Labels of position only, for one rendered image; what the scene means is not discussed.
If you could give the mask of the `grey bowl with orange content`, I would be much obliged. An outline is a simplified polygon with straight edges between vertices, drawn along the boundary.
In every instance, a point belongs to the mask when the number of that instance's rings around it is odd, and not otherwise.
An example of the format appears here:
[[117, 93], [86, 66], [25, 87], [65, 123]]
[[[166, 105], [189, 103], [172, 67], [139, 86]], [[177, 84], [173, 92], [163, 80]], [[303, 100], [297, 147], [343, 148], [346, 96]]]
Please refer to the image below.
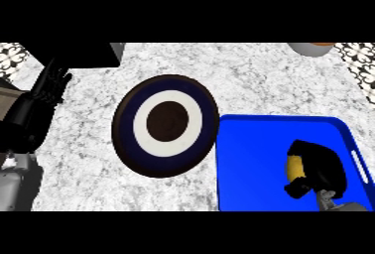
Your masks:
[[306, 57], [322, 57], [331, 51], [332, 43], [288, 43], [291, 49]]

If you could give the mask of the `blue plastic tray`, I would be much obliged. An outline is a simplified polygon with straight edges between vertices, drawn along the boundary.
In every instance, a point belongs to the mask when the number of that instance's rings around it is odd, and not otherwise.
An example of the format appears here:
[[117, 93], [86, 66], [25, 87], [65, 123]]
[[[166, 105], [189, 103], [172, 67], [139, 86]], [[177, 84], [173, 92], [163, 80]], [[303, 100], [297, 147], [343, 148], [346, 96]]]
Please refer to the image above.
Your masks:
[[375, 210], [375, 180], [346, 123], [327, 116], [226, 115], [217, 137], [217, 191], [223, 211], [316, 211], [316, 195], [288, 196], [287, 151], [303, 140], [335, 151], [346, 170], [341, 203]]

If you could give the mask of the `dark blue white ringed plate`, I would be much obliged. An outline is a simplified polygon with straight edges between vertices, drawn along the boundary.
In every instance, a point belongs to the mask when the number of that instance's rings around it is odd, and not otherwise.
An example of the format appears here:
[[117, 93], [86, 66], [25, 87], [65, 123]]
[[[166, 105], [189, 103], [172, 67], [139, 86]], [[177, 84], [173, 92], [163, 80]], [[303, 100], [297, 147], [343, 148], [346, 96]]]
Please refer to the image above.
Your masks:
[[174, 177], [204, 160], [219, 125], [217, 103], [207, 87], [188, 76], [158, 75], [118, 103], [111, 123], [115, 153], [139, 174]]

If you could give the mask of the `yellow lemon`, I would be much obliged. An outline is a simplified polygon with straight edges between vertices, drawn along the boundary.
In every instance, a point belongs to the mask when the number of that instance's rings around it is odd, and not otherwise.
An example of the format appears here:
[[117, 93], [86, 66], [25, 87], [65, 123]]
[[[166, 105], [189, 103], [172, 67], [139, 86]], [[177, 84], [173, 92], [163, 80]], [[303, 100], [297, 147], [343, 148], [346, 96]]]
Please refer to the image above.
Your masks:
[[297, 178], [304, 178], [303, 162], [300, 156], [287, 157], [287, 179], [293, 182]]

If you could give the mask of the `black appliance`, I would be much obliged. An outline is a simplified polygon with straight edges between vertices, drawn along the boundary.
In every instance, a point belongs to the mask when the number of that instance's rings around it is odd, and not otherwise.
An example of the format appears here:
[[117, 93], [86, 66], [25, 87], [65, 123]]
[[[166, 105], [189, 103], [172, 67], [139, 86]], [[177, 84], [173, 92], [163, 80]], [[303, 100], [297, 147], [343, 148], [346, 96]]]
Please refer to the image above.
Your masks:
[[22, 42], [42, 65], [50, 60], [68, 68], [120, 67], [124, 43]]

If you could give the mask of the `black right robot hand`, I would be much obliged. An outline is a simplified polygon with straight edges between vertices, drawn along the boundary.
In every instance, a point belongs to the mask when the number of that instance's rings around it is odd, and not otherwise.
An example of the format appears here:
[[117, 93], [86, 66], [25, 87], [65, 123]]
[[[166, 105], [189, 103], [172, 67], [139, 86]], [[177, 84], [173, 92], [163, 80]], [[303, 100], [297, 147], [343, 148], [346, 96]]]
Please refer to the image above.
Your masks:
[[293, 198], [301, 198], [310, 191], [335, 191], [334, 199], [343, 198], [347, 179], [337, 153], [325, 146], [294, 140], [287, 156], [300, 156], [306, 177], [297, 178], [284, 187]]

